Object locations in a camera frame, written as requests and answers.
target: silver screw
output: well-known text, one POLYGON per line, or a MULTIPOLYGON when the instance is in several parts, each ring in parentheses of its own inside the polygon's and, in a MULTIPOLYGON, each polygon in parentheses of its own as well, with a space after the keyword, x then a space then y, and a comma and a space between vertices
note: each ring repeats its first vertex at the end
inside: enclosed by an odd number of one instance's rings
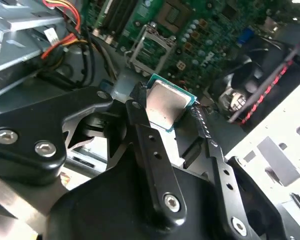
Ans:
POLYGON ((18 134, 8 129, 0 130, 0 144, 14 144, 18 140, 18 134))
POLYGON ((231 219, 231 222, 232 222, 232 226, 234 227, 234 229, 243 237, 247 236, 247 229, 246 229, 246 226, 244 225, 244 223, 239 220, 238 218, 236 217, 233 217, 231 219))
POLYGON ((102 99, 107 99, 108 98, 107 94, 104 93, 103 91, 98 91, 97 94, 102 99))
POLYGON ((53 155, 55 155, 57 152, 56 146, 49 141, 38 142, 35 145, 34 150, 41 157, 45 157, 45 158, 50 158, 53 155))
POLYGON ((164 203, 165 205, 174 213, 179 212, 180 210, 180 203, 178 201, 178 199, 171 195, 171 194, 167 194, 164 196, 164 203))
POLYGON ((210 140, 210 142, 213 146, 218 147, 218 144, 215 141, 213 141, 212 139, 210 140))
POLYGON ((157 25, 154 21, 152 21, 152 22, 150 22, 150 26, 151 26, 153 29, 156 29, 158 25, 157 25))
POLYGON ((134 102, 132 103, 132 105, 133 105, 136 109, 141 109, 140 104, 137 103, 136 101, 134 101, 134 102))

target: green circuit board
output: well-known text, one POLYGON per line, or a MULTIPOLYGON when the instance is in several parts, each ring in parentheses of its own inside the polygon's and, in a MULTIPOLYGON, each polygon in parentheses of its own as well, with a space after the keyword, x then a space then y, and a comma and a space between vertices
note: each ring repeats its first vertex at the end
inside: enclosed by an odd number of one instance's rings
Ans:
MULTIPOLYGON (((123 55, 138 44, 143 26, 154 22, 160 36, 176 38, 157 74, 200 96, 230 67, 245 43, 242 35, 266 35, 260 26, 267 16, 286 23, 296 13, 300 4, 291 0, 90 0, 88 24, 103 40, 113 36, 109 44, 123 55)), ((136 60, 154 70, 165 53, 146 38, 136 60)))
MULTIPOLYGON (((278 1, 143 1, 118 39, 117 49, 129 50, 142 26, 156 22, 160 35, 165 38, 176 36, 175 50, 159 74, 199 95, 224 71, 227 60, 233 57, 236 48, 240 48, 237 39, 244 29, 250 27, 254 30, 255 24, 262 23, 267 10, 278 5, 278 1)), ((154 44, 145 42, 139 54, 143 63, 150 67, 158 64, 162 56, 161 52, 154 50, 154 44)))

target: red wire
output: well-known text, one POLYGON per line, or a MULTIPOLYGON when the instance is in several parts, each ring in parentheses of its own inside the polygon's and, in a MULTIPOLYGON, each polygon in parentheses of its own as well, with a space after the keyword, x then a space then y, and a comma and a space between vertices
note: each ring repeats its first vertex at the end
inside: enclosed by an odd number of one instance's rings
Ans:
MULTIPOLYGON (((296 49, 300 48, 300 42, 296 45, 296 49)), ((252 106, 251 110, 248 112, 248 114, 245 116, 245 118, 241 121, 241 124, 245 124, 254 114, 254 112, 257 110, 258 106, 263 102, 265 97, 270 93, 272 88, 279 82, 279 80, 282 78, 282 76, 287 72, 288 68, 294 63, 293 60, 290 60, 287 62, 287 64, 282 68, 281 72, 274 78, 274 81, 267 87, 265 92, 260 96, 258 101, 252 106)))
MULTIPOLYGON (((80 29, 81 19, 80 19, 80 15, 79 15, 77 9, 76 9, 74 6, 72 6, 71 4, 70 4, 70 5, 67 5, 67 4, 48 3, 48 2, 46 2, 46 0, 42 0, 42 2, 43 2, 47 7, 64 7, 64 9, 69 9, 69 10, 73 13, 73 15, 74 15, 74 17, 75 17, 75 19, 76 19, 76 21, 77 21, 77 24, 76 24, 76 26, 75 26, 75 29, 76 29, 78 32, 80 31, 79 29, 80 29)), ((49 47, 49 48, 42 54, 41 59, 45 59, 45 58, 51 53, 51 51, 52 51, 53 49, 55 49, 57 46, 59 46, 59 45, 61 45, 61 44, 65 44, 66 42, 71 42, 71 41, 73 41, 73 40, 75 40, 75 39, 76 39, 76 36, 75 36, 73 33, 69 34, 69 35, 66 36, 64 39, 62 39, 60 42, 58 42, 57 44, 55 44, 55 45, 49 47)))

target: chipset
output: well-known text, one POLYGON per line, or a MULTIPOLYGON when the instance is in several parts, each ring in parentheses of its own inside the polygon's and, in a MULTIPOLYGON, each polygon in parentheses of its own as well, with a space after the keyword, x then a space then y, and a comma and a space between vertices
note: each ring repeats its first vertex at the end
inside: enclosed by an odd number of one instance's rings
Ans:
POLYGON ((229 4, 226 4, 225 7, 222 10, 222 15, 225 16, 229 20, 233 20, 237 16, 237 10, 235 10, 232 6, 229 4))
POLYGON ((183 70, 185 70, 186 69, 186 64, 183 62, 183 61, 179 61, 177 64, 176 64, 176 67, 179 69, 179 70, 181 70, 181 71, 183 71, 183 70))
POLYGON ((156 20, 175 34, 188 22, 191 13, 180 0, 165 0, 156 20))

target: ram slot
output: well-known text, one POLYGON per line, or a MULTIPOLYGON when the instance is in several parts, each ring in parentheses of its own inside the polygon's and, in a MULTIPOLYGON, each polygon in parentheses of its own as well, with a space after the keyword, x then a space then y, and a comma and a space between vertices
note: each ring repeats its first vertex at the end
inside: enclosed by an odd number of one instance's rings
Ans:
POLYGON ((102 23, 102 29, 109 32, 114 39, 119 37, 137 4, 138 0, 113 0, 102 23))

